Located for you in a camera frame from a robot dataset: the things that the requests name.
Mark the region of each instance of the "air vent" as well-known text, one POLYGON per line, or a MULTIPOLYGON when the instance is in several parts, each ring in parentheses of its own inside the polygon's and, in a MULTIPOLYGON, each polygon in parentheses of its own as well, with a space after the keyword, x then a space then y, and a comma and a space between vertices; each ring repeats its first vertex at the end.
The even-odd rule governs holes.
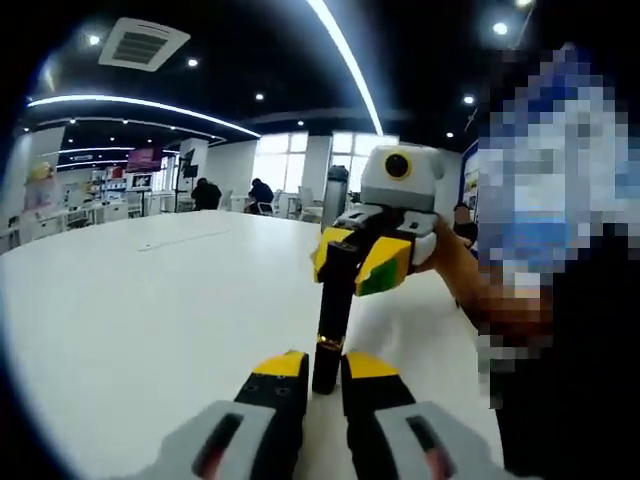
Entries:
POLYGON ((98 63, 155 72, 191 36, 164 25, 121 18, 111 30, 98 63))

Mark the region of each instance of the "display screen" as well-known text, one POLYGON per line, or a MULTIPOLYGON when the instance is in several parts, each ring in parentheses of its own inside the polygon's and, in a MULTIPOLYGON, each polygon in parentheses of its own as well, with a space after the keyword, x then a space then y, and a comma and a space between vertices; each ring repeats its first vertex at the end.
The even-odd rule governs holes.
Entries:
POLYGON ((129 154, 127 173, 158 172, 162 165, 162 151, 156 148, 141 148, 129 154))

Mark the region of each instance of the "led light strip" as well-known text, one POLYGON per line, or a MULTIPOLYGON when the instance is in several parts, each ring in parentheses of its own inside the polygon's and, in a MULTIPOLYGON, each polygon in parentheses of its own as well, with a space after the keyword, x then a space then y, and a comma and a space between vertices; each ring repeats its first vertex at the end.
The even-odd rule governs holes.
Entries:
POLYGON ((176 131, 176 132, 187 132, 187 133, 193 133, 194 135, 198 135, 200 137, 208 137, 208 138, 214 138, 216 139, 216 141, 224 141, 226 142, 227 139, 224 137, 220 137, 219 135, 212 135, 210 133, 205 133, 205 132, 199 132, 197 130, 191 130, 189 128, 184 128, 184 127, 176 127, 175 125, 168 125, 166 123, 157 123, 157 122, 147 122, 147 121, 143 121, 143 120, 133 120, 130 118, 120 118, 120 117, 64 117, 64 118, 57 118, 55 120, 47 120, 46 122, 40 122, 38 124, 38 127, 42 127, 45 125, 55 125, 58 123, 70 123, 72 120, 74 120, 74 123, 77 122, 116 122, 116 123, 123 123, 123 124, 133 124, 133 125, 148 125, 151 127, 160 127, 160 128, 166 128, 172 131, 176 131))
POLYGON ((216 118, 216 117, 210 117, 209 115, 193 112, 185 108, 165 105, 164 103, 150 102, 149 100, 140 100, 138 98, 115 97, 112 95, 62 95, 59 97, 50 97, 50 98, 43 98, 42 100, 36 100, 35 102, 31 102, 27 104, 27 107, 37 107, 38 105, 49 105, 52 103, 62 103, 62 102, 85 102, 90 100, 94 100, 98 102, 129 103, 131 105, 141 105, 143 107, 151 107, 151 108, 159 108, 161 110, 168 110, 170 112, 180 113, 182 115, 188 115, 190 117, 199 118, 201 120, 206 120, 208 122, 217 123, 218 125, 223 125, 225 127, 233 128, 234 130, 238 130, 240 132, 244 132, 249 135, 253 135, 254 137, 260 138, 259 133, 252 132, 251 130, 247 130, 246 128, 243 128, 239 125, 235 125, 233 123, 225 122, 224 120, 220 120, 219 118, 216 118))
MULTIPOLYGON (((70 150, 58 150, 57 152, 48 152, 42 153, 38 155, 39 157, 48 157, 49 155, 59 155, 59 154, 67 154, 67 153, 78 153, 78 152, 102 152, 108 150, 126 150, 131 151, 135 150, 135 147, 91 147, 91 148, 72 148, 70 150)), ((173 155, 180 155, 180 152, 177 150, 163 150, 162 153, 171 153, 173 155)))
POLYGON ((57 165, 56 166, 56 170, 60 170, 61 168, 71 168, 71 167, 77 167, 79 165, 98 165, 98 164, 105 164, 105 163, 110 163, 110 164, 114 164, 114 163, 127 163, 129 162, 129 160, 97 160, 95 162, 76 162, 76 163, 65 163, 64 165, 57 165))
POLYGON ((380 119, 378 118, 378 112, 376 111, 376 107, 373 104, 373 98, 371 98, 371 93, 369 93, 367 83, 364 81, 364 76, 360 71, 360 67, 358 67, 358 62, 356 62, 356 59, 351 52, 351 48, 349 47, 347 40, 344 38, 340 27, 338 26, 335 19, 333 18, 333 15, 331 15, 331 12, 322 0, 307 0, 307 3, 313 9, 313 11, 316 12, 316 15, 329 32, 331 40, 333 40, 333 43, 336 44, 340 55, 342 55, 342 58, 347 64, 347 67, 351 72, 351 76, 356 82, 358 90, 360 90, 360 95, 362 95, 362 99, 367 106, 369 116, 371 117, 373 126, 376 129, 376 134, 384 135, 384 132, 382 131, 382 124, 380 123, 380 119))

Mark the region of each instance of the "green sticker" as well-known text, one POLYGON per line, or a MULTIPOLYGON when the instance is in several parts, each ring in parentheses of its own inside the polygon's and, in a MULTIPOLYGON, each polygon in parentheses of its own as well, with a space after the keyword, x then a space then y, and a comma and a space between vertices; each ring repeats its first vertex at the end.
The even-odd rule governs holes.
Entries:
POLYGON ((395 258, 377 266, 360 286, 360 296, 391 290, 396 286, 397 273, 398 260, 395 258))

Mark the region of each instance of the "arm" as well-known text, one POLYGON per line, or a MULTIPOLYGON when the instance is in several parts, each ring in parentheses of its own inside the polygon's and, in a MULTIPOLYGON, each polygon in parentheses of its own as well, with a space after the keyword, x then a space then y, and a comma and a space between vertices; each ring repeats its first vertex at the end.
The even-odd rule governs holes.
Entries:
POLYGON ((483 267, 489 275, 480 272, 478 261, 443 221, 436 225, 436 234, 438 241, 429 266, 440 274, 478 330, 488 327, 492 334, 512 339, 548 331, 551 319, 546 292, 541 297, 516 297, 512 288, 502 284, 499 268, 483 267))

